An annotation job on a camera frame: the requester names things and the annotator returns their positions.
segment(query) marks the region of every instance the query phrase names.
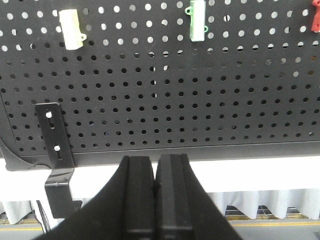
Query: black pegboard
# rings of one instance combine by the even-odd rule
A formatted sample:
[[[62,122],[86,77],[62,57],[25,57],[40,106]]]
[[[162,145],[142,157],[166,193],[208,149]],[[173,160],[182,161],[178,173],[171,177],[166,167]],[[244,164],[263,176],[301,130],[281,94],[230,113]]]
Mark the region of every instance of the black pegboard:
[[[311,1],[209,0],[204,42],[189,39],[188,6],[1,0],[1,114],[8,122],[0,134],[7,147],[41,162],[35,104],[58,102],[75,155],[188,147],[210,155],[209,146],[223,146],[215,149],[230,157],[260,144],[272,155],[280,143],[318,153],[320,35],[311,32]],[[57,14],[70,8],[87,34],[73,51],[65,49]],[[12,130],[4,134],[6,124]],[[76,156],[76,164],[94,156]]]

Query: bolt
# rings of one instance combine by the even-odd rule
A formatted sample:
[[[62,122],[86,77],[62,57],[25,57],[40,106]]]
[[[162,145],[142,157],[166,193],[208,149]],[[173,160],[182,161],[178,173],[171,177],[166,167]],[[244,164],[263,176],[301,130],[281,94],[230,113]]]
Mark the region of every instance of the bolt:
[[[58,151],[60,151],[60,146],[59,145],[57,145],[57,146],[54,146],[54,148],[53,148],[56,152],[58,152]]]
[[[48,112],[45,114],[45,116],[46,116],[48,119],[52,118],[52,112],[48,111]]]

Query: white fabric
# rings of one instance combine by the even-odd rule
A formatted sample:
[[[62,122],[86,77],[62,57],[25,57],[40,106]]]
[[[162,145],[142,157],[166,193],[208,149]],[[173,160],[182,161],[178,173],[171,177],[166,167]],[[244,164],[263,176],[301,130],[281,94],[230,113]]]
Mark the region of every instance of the white fabric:
[[[2,202],[0,202],[0,214],[4,213],[6,210],[5,210],[5,207],[4,205],[2,204]]]
[[[239,191],[209,193],[221,213],[227,205],[235,206],[251,219],[257,216],[258,206],[267,206],[280,219],[286,217],[287,208],[295,207],[303,215],[317,220],[320,214],[320,188],[268,191]]]
[[[16,224],[32,211],[30,201],[4,201],[3,206],[10,224]]]
[[[50,226],[56,226],[59,220],[52,217],[44,188],[51,171],[9,172],[5,165],[4,159],[0,159],[0,176],[5,179],[5,183],[0,184],[0,202],[40,200]],[[221,212],[224,212],[227,205],[234,205],[248,217],[255,218],[258,205],[266,205],[279,218],[285,217],[286,207],[296,207],[312,219],[319,217],[318,156],[216,161],[207,159],[191,162],[190,165]],[[268,166],[272,174],[262,175],[261,166]],[[157,164],[152,164],[152,167],[156,171]],[[117,168],[118,165],[76,168],[70,181],[72,197],[93,198]],[[297,169],[299,176],[292,177]],[[13,206],[11,209],[19,211],[18,207]]]

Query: yellow stripe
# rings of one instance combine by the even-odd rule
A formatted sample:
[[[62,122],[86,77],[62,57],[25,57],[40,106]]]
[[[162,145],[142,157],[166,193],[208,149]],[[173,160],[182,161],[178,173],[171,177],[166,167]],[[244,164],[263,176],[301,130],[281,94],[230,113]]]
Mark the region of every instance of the yellow stripe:
[[[0,231],[42,231],[41,227],[34,228],[0,228]]]
[[[314,222],[270,222],[270,223],[238,223],[232,224],[233,227],[274,227],[274,226],[309,226],[320,225],[320,221]]]

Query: white plastic hook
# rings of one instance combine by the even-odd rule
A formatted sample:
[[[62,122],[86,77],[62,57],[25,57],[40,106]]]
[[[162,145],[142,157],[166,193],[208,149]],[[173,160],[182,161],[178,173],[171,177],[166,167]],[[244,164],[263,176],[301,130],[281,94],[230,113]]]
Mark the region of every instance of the white plastic hook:
[[[191,0],[190,6],[184,10],[185,14],[191,16],[190,20],[190,39],[192,42],[203,42],[208,27],[206,21],[206,1]]]
[[[76,9],[66,9],[59,12],[61,29],[65,48],[76,50],[81,48],[87,35],[80,32],[78,11]]]

